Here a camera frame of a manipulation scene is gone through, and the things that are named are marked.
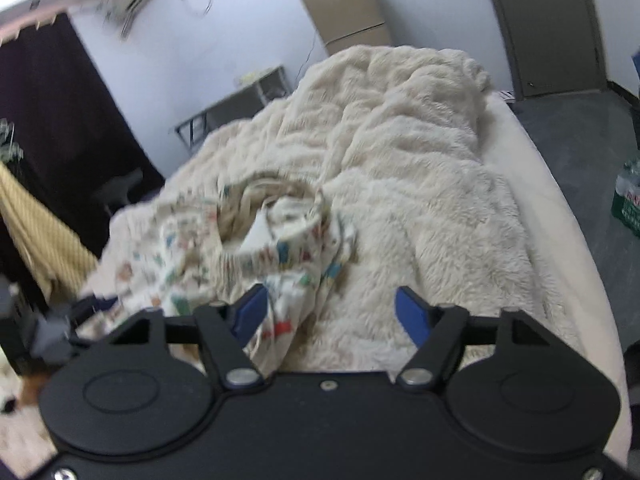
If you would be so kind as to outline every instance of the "door frame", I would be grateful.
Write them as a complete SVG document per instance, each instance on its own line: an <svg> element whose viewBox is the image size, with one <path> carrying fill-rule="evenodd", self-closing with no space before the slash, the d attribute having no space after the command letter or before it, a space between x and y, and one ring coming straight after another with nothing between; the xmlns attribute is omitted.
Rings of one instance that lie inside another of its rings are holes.
<svg viewBox="0 0 640 480"><path fill-rule="evenodd" d="M502 8L500 0L491 0L494 4L495 17L498 20L498 26L502 33L502 40L504 41L504 49L507 53L507 60L509 62L509 69L511 71L511 81L513 82L513 91L517 101L524 100L524 92L522 89L522 80L520 79L520 71L518 70L518 61L515 56L515 47L513 40L511 39L511 31L507 18ZM598 64L598 76L600 79L600 90L607 88L607 67L606 59L604 56L604 47L602 44L602 34L600 31L600 22L596 14L596 7L593 0L585 0L587 2L587 14L589 15L589 22L591 25L591 33L593 35L593 43L596 47L596 63Z"/></svg>

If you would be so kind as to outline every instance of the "cream fur blanket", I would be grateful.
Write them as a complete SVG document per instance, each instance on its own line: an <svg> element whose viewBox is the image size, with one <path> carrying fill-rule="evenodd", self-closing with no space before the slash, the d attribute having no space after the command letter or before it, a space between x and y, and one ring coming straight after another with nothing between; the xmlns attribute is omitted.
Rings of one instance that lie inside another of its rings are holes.
<svg viewBox="0 0 640 480"><path fill-rule="evenodd" d="M298 332L286 369L397 372L415 351L394 315L401 285L479 315L520 307L578 347L508 184L480 162L477 122L489 88L463 52L350 48L311 67L291 97L210 134L160 200L279 170L314 179L354 222L356 257ZM137 205L113 219L85 291L113 294L115 268L153 211ZM42 434L36 415L18 414L26 415L33 431L5 425L0 449L21 472L50 453L44 435L33 437Z"/></svg>

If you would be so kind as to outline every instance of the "power cord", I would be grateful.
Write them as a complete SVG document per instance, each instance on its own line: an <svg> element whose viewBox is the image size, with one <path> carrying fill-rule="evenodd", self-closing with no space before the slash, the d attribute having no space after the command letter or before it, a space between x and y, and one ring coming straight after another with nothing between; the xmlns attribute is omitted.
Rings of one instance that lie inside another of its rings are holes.
<svg viewBox="0 0 640 480"><path fill-rule="evenodd" d="M300 73L302 72L302 69L309 62L309 59L311 59L311 54L312 54L312 52L314 51L314 49L316 47L316 38L317 37L318 37L318 32L315 30L314 31L314 42L311 44L311 50L309 51L309 54L306 56L305 62L300 66L300 70L298 70L298 75L296 76L296 86L298 86L298 83L300 82L299 78L300 78Z"/></svg>

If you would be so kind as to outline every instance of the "purple curtain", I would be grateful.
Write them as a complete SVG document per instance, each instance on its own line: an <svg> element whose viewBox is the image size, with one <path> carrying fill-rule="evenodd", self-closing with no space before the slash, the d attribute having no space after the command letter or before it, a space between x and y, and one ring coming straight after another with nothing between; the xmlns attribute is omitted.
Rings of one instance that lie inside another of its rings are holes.
<svg viewBox="0 0 640 480"><path fill-rule="evenodd" d="M136 168L143 180L132 202L164 184L66 14L0 47L0 118L15 123L38 198L96 255L108 240L109 218L92 193Z"/></svg>

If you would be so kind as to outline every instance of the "beige cabinet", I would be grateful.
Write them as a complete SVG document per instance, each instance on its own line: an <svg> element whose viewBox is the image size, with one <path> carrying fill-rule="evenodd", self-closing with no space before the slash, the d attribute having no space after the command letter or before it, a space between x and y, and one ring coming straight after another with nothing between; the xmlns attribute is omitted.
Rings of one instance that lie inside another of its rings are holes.
<svg viewBox="0 0 640 480"><path fill-rule="evenodd" d="M391 44L376 0L302 2L330 55L356 44Z"/></svg>

